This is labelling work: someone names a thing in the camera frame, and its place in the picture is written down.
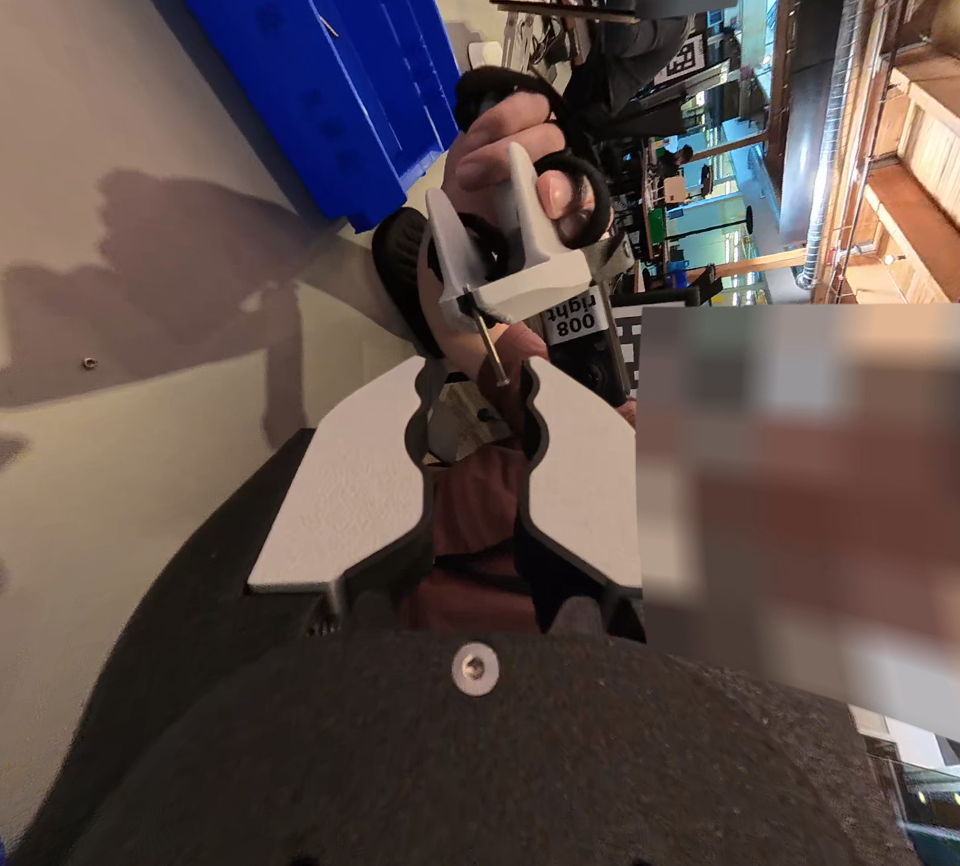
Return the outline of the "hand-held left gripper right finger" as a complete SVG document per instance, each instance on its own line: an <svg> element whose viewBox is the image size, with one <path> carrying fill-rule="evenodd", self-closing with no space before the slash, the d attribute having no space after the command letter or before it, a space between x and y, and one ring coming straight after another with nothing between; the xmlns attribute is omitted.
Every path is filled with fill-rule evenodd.
<svg viewBox="0 0 960 866"><path fill-rule="evenodd" d="M541 632L643 634L636 434L603 399L540 357L521 374L526 475L516 570Z"/></svg>

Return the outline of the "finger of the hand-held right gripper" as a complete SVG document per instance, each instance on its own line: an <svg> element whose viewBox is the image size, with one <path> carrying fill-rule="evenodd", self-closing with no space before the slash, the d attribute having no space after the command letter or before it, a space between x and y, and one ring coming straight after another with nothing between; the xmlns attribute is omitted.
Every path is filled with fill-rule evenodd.
<svg viewBox="0 0 960 866"><path fill-rule="evenodd" d="M513 324L584 293L592 271L583 251L566 251L464 292L463 315Z"/></svg>
<svg viewBox="0 0 960 866"><path fill-rule="evenodd" d="M425 196L431 237L441 272L440 308L493 308L487 292L488 263L448 196L428 189Z"/></svg>

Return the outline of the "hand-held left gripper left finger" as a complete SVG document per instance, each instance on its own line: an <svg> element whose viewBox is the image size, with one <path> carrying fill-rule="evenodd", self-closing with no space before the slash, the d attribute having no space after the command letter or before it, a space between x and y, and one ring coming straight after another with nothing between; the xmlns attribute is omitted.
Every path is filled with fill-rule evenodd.
<svg viewBox="0 0 960 866"><path fill-rule="evenodd" d="M433 568L429 413L447 378L413 356L318 423L246 580L254 595L318 596L337 625L396 610Z"/></svg>

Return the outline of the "person's right hand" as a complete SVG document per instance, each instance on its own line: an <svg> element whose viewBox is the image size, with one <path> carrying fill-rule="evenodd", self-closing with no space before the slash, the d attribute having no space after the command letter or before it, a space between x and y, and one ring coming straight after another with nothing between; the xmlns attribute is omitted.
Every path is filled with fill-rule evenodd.
<svg viewBox="0 0 960 866"><path fill-rule="evenodd" d="M498 227L500 186L511 176L510 145L520 145L532 162L566 149L565 136L552 118L548 99L526 91L514 92L478 116L446 156L441 187L454 208ZM561 241L574 247L594 208L591 188L548 170L538 177L536 191Z"/></svg>

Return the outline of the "framed fiducial marker sign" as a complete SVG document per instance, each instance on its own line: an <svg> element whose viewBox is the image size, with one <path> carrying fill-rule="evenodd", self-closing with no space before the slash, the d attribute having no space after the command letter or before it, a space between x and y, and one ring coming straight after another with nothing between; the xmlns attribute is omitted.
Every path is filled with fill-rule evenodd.
<svg viewBox="0 0 960 866"><path fill-rule="evenodd" d="M642 332L643 306L634 302L634 296L617 293L610 298L613 331L619 344L625 369L625 382L629 387L629 397L637 396L640 380L640 343Z"/></svg>
<svg viewBox="0 0 960 866"><path fill-rule="evenodd" d="M709 43L703 31L693 32L684 39L678 52L654 77L653 89L658 91L686 80L708 66Z"/></svg>

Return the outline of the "black wrist rest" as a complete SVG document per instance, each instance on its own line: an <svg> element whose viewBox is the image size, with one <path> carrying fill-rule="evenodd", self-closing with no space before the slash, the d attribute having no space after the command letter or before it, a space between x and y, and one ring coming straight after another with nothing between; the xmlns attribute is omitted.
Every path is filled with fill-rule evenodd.
<svg viewBox="0 0 960 866"><path fill-rule="evenodd" d="M378 278L412 332L417 349L425 356L443 359L418 294L419 252L426 228L427 220L420 211L403 206L374 228L371 252Z"/></svg>

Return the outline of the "person's maroon shirt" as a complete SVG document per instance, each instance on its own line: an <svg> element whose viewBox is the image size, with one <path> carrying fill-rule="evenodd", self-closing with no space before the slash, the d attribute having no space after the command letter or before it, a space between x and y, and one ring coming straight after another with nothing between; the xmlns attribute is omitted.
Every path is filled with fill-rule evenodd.
<svg viewBox="0 0 960 866"><path fill-rule="evenodd" d="M525 467L520 441L469 381L446 386L434 413L457 459L434 471L432 572L400 606L435 633L539 632L511 538Z"/></svg>

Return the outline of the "black floor lamp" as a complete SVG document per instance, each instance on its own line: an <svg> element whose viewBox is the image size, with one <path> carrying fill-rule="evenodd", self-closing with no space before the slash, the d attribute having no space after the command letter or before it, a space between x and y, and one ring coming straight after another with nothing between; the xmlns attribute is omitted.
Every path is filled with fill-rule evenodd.
<svg viewBox="0 0 960 866"><path fill-rule="evenodd" d="M705 234L713 233L716 231L730 231L734 229L743 228L746 230L747 236L752 236L754 234L754 210L752 205L747 205L745 207L744 215L737 219L729 222L718 223L710 227L702 227L699 229L694 229L691 231L686 231L679 234L667 235L664 238L664 241L667 243L679 243L683 239L687 239L692 236L702 236Z"/></svg>

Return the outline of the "white stand base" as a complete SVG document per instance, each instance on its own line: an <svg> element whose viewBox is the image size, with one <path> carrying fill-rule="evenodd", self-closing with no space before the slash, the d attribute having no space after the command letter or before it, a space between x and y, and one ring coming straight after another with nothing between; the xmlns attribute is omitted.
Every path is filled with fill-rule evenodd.
<svg viewBox="0 0 960 866"><path fill-rule="evenodd" d="M530 64L530 45L530 18L510 11L502 41L473 41L468 44L469 68L503 67L526 72Z"/></svg>

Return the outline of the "tablet on white stand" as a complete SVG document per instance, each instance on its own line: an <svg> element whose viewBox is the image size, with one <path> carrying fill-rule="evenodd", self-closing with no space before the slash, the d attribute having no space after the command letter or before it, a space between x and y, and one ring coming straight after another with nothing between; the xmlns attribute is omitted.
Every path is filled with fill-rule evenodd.
<svg viewBox="0 0 960 866"><path fill-rule="evenodd" d="M621 10L607 6L568 4L539 0L488 0L502 12L527 13L558 20L589 20L634 24L641 19L633 10Z"/></svg>

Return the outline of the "silver ventilation duct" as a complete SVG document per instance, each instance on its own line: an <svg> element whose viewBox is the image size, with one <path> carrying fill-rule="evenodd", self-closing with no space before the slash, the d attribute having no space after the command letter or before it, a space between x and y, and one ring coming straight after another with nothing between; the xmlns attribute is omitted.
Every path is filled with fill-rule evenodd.
<svg viewBox="0 0 960 866"><path fill-rule="evenodd" d="M886 0L793 0L789 12L787 114L779 200L779 241L799 262L784 272L786 302L807 302L839 171L844 117L866 57L873 22Z"/></svg>

